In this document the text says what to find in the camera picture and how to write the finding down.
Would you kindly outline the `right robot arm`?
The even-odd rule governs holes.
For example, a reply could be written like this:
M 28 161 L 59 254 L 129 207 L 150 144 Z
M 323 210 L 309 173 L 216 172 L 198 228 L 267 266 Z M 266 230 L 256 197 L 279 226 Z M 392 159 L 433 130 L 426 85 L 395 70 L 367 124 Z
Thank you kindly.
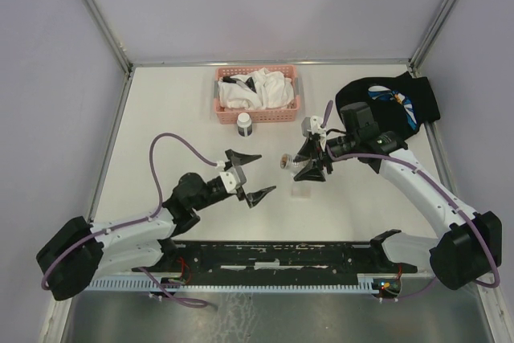
M 294 157 L 302 167 L 295 181 L 323 182 L 334 163 L 357 159 L 403 193 L 435 233 L 431 239 L 386 232 L 369 250 L 369 264 L 386 272 L 396 263 L 407 263 L 432 272 L 451 290 L 470 282 L 497 288 L 502 258 L 499 217 L 477 212 L 435 181 L 397 133 L 380 129 L 366 103 L 341 109 L 345 129 L 334 138 L 328 137 L 326 127 L 331 111 L 328 105 L 324 116 L 303 120 L 305 141 Z

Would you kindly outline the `clear pill bottle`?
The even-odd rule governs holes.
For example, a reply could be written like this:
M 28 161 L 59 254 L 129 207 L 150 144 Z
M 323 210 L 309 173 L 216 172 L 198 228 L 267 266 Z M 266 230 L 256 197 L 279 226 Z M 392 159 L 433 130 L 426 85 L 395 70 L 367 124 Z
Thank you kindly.
M 296 161 L 295 158 L 291 154 L 283 154 L 280 158 L 279 166 L 283 170 L 289 170 L 292 173 L 297 173 L 302 170 L 306 165 L 307 161 Z

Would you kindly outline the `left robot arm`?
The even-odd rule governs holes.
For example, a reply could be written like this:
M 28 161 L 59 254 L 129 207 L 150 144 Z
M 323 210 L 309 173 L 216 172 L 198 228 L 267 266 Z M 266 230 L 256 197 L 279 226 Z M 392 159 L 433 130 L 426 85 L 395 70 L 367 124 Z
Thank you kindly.
M 41 287 L 57 301 L 82 292 L 102 276 L 156 266 L 168 271 L 177 263 L 172 239 L 199 223 L 198 212 L 235 197 L 250 208 L 272 192 L 271 187 L 247 193 L 243 166 L 258 154 L 228 149 L 216 178 L 181 176 L 168 199 L 161 198 L 149 214 L 106 223 L 89 223 L 82 216 L 68 220 L 36 255 L 43 273 Z

